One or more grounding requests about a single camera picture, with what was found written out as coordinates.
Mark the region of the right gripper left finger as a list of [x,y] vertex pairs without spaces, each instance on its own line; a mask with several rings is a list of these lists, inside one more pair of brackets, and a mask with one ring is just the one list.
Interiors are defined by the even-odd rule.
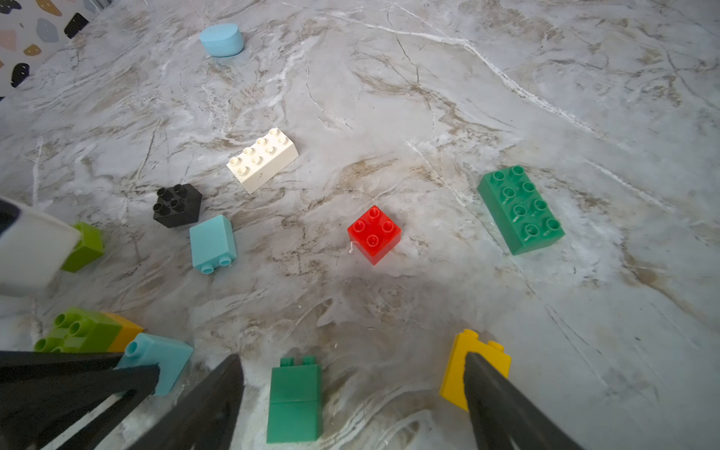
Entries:
[[228,449],[243,393],[241,360],[232,354],[131,447]]

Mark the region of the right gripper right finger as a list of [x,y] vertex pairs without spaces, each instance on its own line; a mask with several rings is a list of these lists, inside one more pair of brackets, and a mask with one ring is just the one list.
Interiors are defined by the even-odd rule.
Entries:
[[579,449],[480,354],[467,354],[464,391],[479,449]]

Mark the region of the yellow-orange square lego brick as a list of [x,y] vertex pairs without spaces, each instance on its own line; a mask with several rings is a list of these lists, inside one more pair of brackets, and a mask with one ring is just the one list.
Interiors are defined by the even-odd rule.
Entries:
[[108,348],[109,353],[125,352],[128,344],[133,341],[133,339],[135,339],[138,334],[144,332],[144,328],[142,326],[139,326],[138,324],[135,324],[134,322],[131,322],[120,315],[110,312],[105,312],[104,315],[113,319],[121,326],[119,333]]

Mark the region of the cream long lego brick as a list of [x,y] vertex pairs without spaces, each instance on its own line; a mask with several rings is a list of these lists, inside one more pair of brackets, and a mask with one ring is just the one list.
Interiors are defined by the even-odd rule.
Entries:
[[274,127],[238,156],[231,157],[227,167],[246,191],[253,193],[298,156],[294,142]]

